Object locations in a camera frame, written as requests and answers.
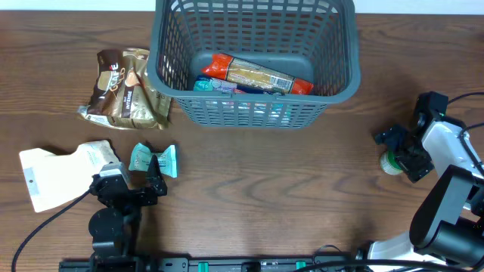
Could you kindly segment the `colourful tissue multipack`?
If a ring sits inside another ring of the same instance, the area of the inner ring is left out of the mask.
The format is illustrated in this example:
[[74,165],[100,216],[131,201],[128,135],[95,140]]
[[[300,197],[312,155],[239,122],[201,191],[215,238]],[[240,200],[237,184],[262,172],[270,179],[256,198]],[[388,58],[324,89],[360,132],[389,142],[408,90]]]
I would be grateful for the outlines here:
[[198,76],[193,87],[194,91],[220,91],[225,94],[271,94],[258,88],[252,88],[237,83],[227,82],[209,76]]

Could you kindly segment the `green lid jar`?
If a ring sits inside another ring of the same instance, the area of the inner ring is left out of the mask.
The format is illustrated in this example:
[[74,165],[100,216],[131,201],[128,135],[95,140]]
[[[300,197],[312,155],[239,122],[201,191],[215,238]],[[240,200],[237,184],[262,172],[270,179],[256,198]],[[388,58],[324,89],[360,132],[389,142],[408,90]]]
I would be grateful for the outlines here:
[[395,155],[392,151],[387,150],[380,157],[380,167],[388,175],[400,175],[403,173],[395,160]]

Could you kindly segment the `gold brown coffee bag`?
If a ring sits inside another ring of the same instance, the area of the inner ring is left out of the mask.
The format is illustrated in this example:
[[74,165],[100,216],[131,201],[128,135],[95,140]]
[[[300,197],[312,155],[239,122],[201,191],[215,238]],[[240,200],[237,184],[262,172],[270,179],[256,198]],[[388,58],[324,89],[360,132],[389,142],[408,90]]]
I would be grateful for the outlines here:
[[98,77],[93,93],[89,102],[79,107],[78,114],[109,128],[167,128],[171,98],[149,82],[149,53],[142,48],[98,52]]

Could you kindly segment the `orange pasta packet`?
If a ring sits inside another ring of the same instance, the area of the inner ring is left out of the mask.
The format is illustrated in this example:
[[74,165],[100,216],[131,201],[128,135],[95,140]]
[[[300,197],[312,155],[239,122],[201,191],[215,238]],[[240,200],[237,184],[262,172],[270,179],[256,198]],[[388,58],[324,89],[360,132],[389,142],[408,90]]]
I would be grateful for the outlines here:
[[213,54],[211,63],[201,72],[251,91],[309,95],[314,88],[311,82],[304,79],[222,53]]

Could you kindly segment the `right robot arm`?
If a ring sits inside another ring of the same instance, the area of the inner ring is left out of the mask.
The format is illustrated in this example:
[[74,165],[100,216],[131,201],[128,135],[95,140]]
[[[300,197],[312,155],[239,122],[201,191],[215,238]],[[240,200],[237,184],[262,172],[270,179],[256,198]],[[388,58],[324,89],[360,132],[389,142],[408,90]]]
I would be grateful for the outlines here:
[[386,146],[380,167],[416,183],[435,171],[438,180],[414,215],[409,231],[373,242],[367,260],[372,271],[410,271],[403,261],[483,269],[483,161],[470,142],[470,127],[447,115],[451,99],[420,94],[409,127],[394,125],[375,136]]

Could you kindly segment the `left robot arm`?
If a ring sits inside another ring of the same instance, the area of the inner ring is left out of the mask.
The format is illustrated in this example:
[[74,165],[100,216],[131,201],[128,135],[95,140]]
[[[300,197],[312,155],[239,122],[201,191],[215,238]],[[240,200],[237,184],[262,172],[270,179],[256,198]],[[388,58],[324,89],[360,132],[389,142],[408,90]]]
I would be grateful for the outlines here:
[[146,182],[146,187],[131,189],[126,168],[121,162],[107,164],[93,176],[90,193],[105,205],[88,223],[92,247],[98,257],[127,256],[134,252],[141,208],[156,205],[158,198],[167,194],[155,156],[151,158]]

